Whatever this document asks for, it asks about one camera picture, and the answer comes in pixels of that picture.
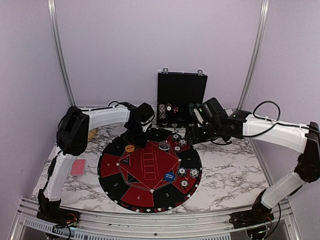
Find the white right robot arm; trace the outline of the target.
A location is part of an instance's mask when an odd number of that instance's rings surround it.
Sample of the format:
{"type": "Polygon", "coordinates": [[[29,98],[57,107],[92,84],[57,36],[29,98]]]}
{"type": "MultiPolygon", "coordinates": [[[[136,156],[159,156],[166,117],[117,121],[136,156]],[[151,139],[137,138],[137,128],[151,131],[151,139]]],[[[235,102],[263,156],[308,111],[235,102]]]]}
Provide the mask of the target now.
{"type": "Polygon", "coordinates": [[[227,114],[204,106],[192,110],[196,126],[186,130],[192,144],[230,138],[250,140],[273,183],[255,200],[247,219],[258,224],[282,200],[320,178],[320,126],[263,117],[244,110],[227,114]]]}

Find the clear acrylic dealer button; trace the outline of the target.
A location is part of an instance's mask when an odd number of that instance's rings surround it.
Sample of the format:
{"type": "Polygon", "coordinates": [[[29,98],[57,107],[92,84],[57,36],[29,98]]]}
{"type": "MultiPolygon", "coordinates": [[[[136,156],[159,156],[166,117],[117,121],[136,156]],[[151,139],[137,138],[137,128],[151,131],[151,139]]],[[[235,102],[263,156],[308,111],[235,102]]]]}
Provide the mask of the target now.
{"type": "Polygon", "coordinates": [[[171,148],[171,145],[167,140],[162,140],[159,142],[158,147],[162,151],[169,151],[171,148]]]}

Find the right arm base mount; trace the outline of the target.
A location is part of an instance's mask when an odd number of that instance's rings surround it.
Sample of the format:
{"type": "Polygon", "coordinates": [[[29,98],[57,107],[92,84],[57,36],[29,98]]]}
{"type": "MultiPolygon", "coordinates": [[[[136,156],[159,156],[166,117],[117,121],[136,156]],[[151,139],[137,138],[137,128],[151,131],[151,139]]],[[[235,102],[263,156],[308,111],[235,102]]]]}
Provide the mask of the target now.
{"type": "Polygon", "coordinates": [[[272,210],[265,207],[260,201],[256,201],[249,210],[231,213],[229,223],[234,229],[239,229],[271,222],[274,219],[272,210]]]}

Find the black triangular all-in marker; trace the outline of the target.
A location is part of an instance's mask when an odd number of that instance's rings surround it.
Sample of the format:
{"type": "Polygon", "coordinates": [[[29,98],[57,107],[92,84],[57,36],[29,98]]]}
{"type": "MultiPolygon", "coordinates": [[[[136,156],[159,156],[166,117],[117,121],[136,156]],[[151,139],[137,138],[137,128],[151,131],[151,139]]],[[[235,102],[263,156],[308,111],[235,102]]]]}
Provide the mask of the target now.
{"type": "Polygon", "coordinates": [[[131,166],[131,158],[130,158],[130,156],[127,156],[127,157],[121,159],[120,163],[128,165],[128,166],[131,166]]]}

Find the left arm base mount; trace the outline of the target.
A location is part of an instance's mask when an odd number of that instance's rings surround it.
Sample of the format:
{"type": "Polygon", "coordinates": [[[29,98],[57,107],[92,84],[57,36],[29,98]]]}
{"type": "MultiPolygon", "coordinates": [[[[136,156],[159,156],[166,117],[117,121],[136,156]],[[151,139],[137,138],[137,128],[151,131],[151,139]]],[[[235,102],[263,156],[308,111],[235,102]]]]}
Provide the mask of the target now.
{"type": "Polygon", "coordinates": [[[48,198],[38,199],[38,219],[54,223],[59,228],[76,227],[79,223],[80,213],[75,210],[61,208],[61,200],[50,201],[48,198]]]}

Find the orange big blind button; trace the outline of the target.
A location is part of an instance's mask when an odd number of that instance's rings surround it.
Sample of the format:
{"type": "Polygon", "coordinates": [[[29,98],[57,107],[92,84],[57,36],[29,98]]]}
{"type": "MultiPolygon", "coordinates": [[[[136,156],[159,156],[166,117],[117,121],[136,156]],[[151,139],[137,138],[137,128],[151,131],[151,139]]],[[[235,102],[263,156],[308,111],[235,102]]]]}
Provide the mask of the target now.
{"type": "Polygon", "coordinates": [[[132,153],[134,152],[136,149],[136,147],[133,145],[133,144],[128,144],[125,146],[124,150],[127,152],[127,153],[132,153]]]}

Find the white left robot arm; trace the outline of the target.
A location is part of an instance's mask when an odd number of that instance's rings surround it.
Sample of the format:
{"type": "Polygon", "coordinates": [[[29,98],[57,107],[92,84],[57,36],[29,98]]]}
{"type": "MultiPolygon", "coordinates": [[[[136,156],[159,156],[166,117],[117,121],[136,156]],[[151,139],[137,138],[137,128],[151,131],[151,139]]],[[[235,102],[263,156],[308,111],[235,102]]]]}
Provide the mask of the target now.
{"type": "Polygon", "coordinates": [[[63,219],[60,207],[63,185],[76,158],[87,149],[92,129],[124,124],[129,140],[144,147],[147,142],[145,135],[154,117],[152,106],[146,102],[139,106],[114,101],[113,105],[104,107],[69,107],[56,129],[57,152],[48,168],[46,183],[38,192],[38,212],[53,223],[63,219]]]}

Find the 50 chips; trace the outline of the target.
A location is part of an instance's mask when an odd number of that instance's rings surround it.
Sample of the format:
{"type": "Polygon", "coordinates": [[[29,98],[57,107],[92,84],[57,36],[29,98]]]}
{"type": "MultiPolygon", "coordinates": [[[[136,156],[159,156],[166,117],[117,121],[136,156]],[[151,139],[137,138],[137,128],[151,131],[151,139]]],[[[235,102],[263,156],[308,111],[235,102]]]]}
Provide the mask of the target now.
{"type": "Polygon", "coordinates": [[[181,139],[181,136],[179,135],[179,134],[173,134],[172,135],[172,140],[174,141],[174,142],[178,142],[180,139],[181,139]]]}
{"type": "Polygon", "coordinates": [[[187,170],[183,167],[179,168],[177,171],[179,177],[185,177],[187,174],[187,170]]]}

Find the blue small blind button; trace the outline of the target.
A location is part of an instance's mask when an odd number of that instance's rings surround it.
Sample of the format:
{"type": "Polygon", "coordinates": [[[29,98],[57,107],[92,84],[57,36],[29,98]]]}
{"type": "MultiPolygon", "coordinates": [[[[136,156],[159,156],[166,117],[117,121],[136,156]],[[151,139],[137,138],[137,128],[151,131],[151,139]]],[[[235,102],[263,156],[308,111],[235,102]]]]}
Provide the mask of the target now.
{"type": "Polygon", "coordinates": [[[176,175],[173,172],[166,172],[163,179],[167,182],[172,182],[176,179],[176,175]]]}

